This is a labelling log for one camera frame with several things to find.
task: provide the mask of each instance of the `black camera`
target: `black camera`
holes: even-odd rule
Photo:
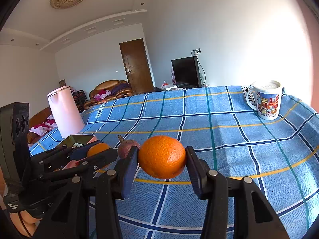
[[[12,103],[0,108],[0,164],[9,194],[19,194],[30,177],[29,104]]]

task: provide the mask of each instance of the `mug handle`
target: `mug handle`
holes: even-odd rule
[[[248,100],[248,95],[249,93],[251,93],[251,95],[253,96],[252,91],[254,90],[254,88],[250,89],[247,93],[246,93],[246,102],[248,104],[249,107],[251,107],[253,110],[258,111],[257,106],[254,106],[253,104],[251,104],[251,102]]]

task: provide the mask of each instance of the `mug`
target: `mug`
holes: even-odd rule
[[[249,107],[256,110],[258,116],[264,120],[274,120],[278,117],[282,86],[277,81],[262,82],[256,81],[252,84],[253,88],[246,94],[246,102]],[[256,106],[249,101],[249,94],[253,96],[255,91]]]

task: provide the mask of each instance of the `television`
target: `television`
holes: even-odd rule
[[[172,66],[178,87],[198,88],[202,86],[196,56],[172,60]]]

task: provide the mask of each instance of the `floral pillow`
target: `floral pillow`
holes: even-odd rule
[[[49,127],[48,125],[45,125],[44,123],[35,125],[30,129],[30,132],[36,133],[39,136],[45,135],[48,131],[51,131],[53,128]]]
[[[49,117],[47,117],[47,120],[45,121],[44,124],[47,125],[47,126],[49,126],[49,127],[52,128],[52,129],[55,129],[56,127],[58,127],[58,126],[56,125],[56,123],[55,123],[53,114],[50,115]]]
[[[29,131],[38,134],[39,136],[45,135],[47,132],[57,128],[53,114],[47,117],[47,120],[39,125],[35,125]]]
[[[105,99],[110,94],[111,92],[109,90],[101,90],[94,96],[94,99],[96,99],[97,101],[100,101]]]

